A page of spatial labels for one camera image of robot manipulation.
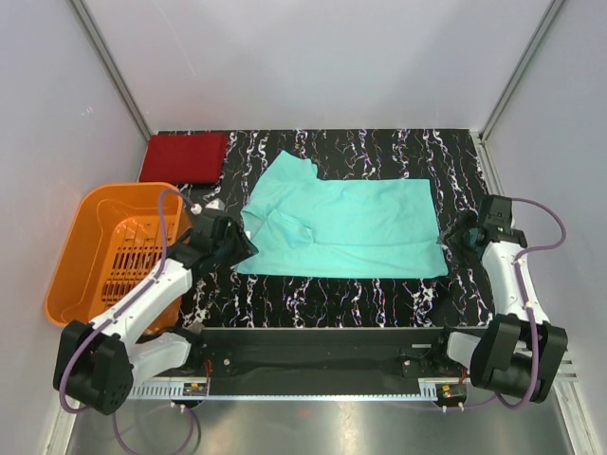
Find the teal t shirt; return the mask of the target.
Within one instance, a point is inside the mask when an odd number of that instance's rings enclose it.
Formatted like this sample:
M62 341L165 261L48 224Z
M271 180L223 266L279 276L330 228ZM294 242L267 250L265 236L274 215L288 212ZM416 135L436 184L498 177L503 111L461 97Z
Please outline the teal t shirt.
M447 275L427 179L322 180L281 152L241 210L258 252L246 275L432 279Z

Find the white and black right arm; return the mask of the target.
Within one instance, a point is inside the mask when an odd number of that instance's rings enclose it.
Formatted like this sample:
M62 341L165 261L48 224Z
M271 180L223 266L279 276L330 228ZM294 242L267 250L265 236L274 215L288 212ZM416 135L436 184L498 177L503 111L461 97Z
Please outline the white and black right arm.
M529 254L560 247L566 229L553 244L530 246L514 226L516 202L486 195L477 211L462 215L440 238L457 264L485 270L494 304L483 334L446 330L441 355L512 410L545 400L568 347L566 331L550 322L537 300L527 264Z

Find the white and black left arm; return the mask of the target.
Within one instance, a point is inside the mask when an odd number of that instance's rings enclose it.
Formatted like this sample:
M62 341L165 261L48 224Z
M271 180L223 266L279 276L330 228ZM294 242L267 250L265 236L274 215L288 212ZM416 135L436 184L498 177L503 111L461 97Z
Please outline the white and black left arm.
M68 401L104 415L114 413L131 390L169 370L196 368L202 360L199 336L169 328L142 341L146 329L195 282L217 266L234 267L258 252L250 233L225 212L213 209L171 246L118 303L87 323L63 329L53 375L62 408Z

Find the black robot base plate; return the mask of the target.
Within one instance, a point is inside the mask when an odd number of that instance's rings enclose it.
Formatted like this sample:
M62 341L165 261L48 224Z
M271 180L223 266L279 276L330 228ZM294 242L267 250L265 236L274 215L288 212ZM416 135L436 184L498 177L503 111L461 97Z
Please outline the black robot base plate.
M201 364L166 372L176 377L245 383L384 383L447 378L464 368L441 355L445 328L207 328Z

